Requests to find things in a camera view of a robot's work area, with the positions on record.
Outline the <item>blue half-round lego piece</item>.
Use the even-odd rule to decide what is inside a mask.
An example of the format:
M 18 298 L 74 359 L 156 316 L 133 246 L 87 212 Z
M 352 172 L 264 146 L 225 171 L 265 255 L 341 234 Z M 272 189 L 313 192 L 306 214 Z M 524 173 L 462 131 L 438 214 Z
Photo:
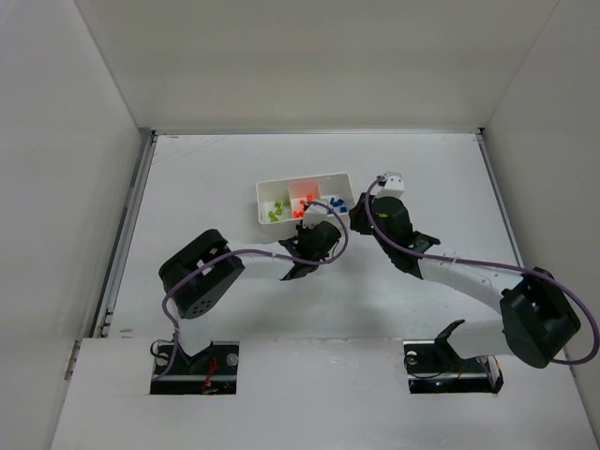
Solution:
M 343 198 L 331 197 L 329 199 L 329 206 L 339 214 L 348 211 L 345 200 Z

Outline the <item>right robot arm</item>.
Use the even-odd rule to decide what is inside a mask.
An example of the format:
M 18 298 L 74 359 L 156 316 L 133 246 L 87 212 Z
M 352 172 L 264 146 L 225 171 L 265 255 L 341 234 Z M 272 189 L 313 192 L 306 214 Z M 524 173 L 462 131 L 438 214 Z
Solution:
M 395 196 L 360 196 L 350 212 L 353 231 L 372 235 L 401 272 L 454 289 L 482 303 L 497 319 L 452 322 L 437 338 L 462 358 L 512 354 L 545 368 L 580 330 L 566 293 L 540 268 L 462 258 L 442 242 L 414 229 Z

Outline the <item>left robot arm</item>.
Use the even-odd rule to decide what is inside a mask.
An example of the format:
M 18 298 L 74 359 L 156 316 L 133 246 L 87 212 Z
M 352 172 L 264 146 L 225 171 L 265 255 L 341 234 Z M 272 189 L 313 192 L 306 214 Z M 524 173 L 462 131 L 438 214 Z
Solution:
M 207 314 L 240 278 L 291 281 L 338 259 L 349 241 L 345 225 L 325 220 L 296 227 L 295 236 L 270 244 L 235 244 L 218 230 L 203 232 L 158 269 L 166 299 L 162 308 L 173 323 L 173 339 L 186 356 L 200 352 L 180 322 Z

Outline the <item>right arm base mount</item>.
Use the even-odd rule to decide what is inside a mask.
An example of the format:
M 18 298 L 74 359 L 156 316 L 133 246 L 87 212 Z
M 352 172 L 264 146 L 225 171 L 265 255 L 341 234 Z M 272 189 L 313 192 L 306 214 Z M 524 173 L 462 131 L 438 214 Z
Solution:
M 495 356 L 464 359 L 449 343 L 449 338 L 464 323 L 464 320 L 451 322 L 434 339 L 403 341 L 403 366 L 411 394 L 500 393 L 504 379 Z

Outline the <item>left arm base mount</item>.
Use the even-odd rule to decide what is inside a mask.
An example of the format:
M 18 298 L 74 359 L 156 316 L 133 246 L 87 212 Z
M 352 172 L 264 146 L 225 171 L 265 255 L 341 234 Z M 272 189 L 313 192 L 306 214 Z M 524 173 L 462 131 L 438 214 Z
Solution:
M 212 341 L 194 355 L 178 349 L 172 358 L 173 343 L 156 341 L 150 382 L 155 396 L 228 396 L 237 391 L 240 345 L 238 341 Z

